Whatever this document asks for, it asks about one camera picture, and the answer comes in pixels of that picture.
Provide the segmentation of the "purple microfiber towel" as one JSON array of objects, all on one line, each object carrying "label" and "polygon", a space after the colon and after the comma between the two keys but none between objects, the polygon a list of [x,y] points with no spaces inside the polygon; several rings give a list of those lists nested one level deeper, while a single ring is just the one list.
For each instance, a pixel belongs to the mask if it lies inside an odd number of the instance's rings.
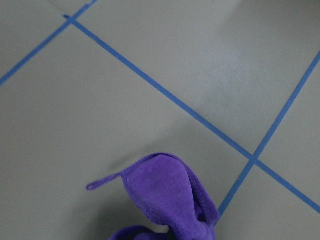
[{"label": "purple microfiber towel", "polygon": [[195,173],[177,156],[153,153],[128,168],[92,182],[93,191],[122,179],[133,203],[165,233],[144,226],[124,228],[112,240],[215,240],[220,213]]}]

